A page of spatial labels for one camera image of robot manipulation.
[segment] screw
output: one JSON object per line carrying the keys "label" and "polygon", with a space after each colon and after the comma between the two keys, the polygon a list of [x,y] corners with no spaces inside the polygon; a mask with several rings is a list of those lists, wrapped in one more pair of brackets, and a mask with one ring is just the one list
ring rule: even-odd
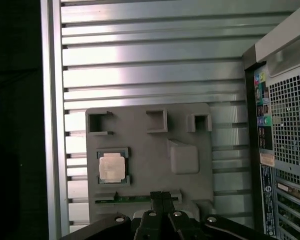
{"label": "screw", "polygon": [[124,221],[124,218],[118,217],[117,219],[115,219],[115,221],[117,221],[117,222],[123,222],[123,221]]}
{"label": "screw", "polygon": [[175,211],[173,215],[175,215],[175,216],[179,217],[179,216],[181,216],[181,215],[182,215],[182,213],[181,213],[181,212],[179,212],[179,211],[177,211],[177,212]]}
{"label": "screw", "polygon": [[214,222],[216,222],[216,218],[213,216],[208,217],[208,222],[214,223]]}

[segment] usb port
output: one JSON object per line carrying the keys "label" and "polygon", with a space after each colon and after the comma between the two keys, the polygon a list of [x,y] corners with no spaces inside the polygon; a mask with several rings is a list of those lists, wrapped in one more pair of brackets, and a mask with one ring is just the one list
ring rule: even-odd
{"label": "usb port", "polygon": [[264,107],[264,112],[265,113],[268,113],[269,112],[269,107],[268,107],[268,105],[265,105],[265,106],[263,106]]}

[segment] label sticker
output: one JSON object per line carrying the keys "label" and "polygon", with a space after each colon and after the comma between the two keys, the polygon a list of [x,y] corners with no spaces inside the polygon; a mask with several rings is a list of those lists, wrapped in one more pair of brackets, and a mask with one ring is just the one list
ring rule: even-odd
{"label": "label sticker", "polygon": [[272,168],[260,164],[264,233],[275,236]]}
{"label": "label sticker", "polygon": [[264,165],[274,167],[274,155],[260,153],[260,162]]}

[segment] metal frame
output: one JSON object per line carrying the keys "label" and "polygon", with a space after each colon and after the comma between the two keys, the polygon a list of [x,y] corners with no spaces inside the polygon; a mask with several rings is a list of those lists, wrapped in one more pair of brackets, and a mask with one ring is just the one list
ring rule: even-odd
{"label": "metal frame", "polygon": [[41,22],[49,238],[53,240],[69,232],[59,0],[41,0]]}

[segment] ventilation grille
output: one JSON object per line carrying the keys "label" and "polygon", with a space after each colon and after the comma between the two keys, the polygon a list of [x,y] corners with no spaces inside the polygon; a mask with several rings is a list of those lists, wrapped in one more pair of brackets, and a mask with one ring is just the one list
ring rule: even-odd
{"label": "ventilation grille", "polygon": [[276,160],[300,166],[300,75],[269,90]]}
{"label": "ventilation grille", "polygon": [[300,176],[276,169],[276,176],[300,185]]}
{"label": "ventilation grille", "polygon": [[281,239],[282,239],[282,240],[292,240],[292,239],[289,238],[286,234],[283,234],[283,233],[282,233],[280,236],[281,236]]}

